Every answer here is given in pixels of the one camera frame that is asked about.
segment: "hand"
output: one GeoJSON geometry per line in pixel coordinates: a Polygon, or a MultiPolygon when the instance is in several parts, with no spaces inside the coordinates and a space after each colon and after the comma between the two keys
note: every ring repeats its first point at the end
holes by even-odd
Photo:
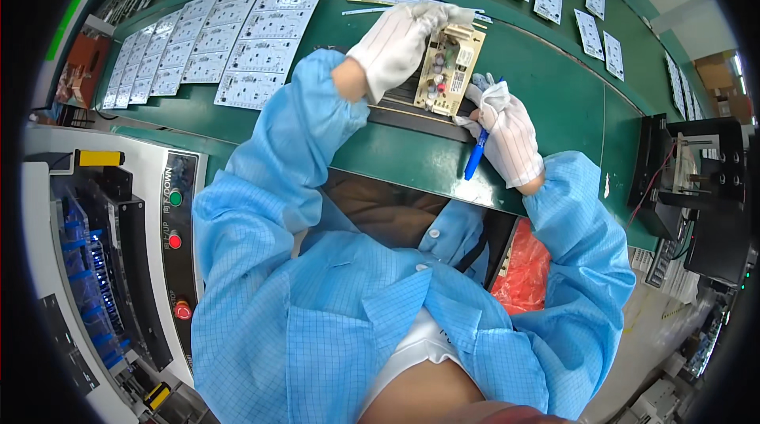
{"type": "Polygon", "coordinates": [[[425,38],[450,23],[470,24],[475,12],[452,4],[398,4],[387,10],[347,56],[364,69],[368,97],[377,103],[385,91],[414,73],[425,53],[425,38]]]}
{"type": "Polygon", "coordinates": [[[489,137],[483,153],[506,181],[507,188],[534,194],[543,184],[543,158],[538,153],[536,129],[523,103],[509,94],[507,83],[493,84],[492,79],[473,75],[475,84],[467,86],[464,96],[478,109],[470,118],[454,117],[454,123],[466,127],[475,138],[485,128],[489,137]]]}

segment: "red button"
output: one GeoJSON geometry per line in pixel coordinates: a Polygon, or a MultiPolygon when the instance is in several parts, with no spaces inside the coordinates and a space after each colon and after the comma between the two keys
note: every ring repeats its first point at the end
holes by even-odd
{"type": "Polygon", "coordinates": [[[174,305],[174,316],[179,320],[190,320],[192,317],[192,310],[190,310],[190,304],[184,300],[178,300],[177,305],[174,305]]]}
{"type": "Polygon", "coordinates": [[[172,249],[177,249],[182,245],[182,239],[179,238],[179,235],[177,233],[174,232],[169,235],[169,245],[172,247],[172,249]]]}

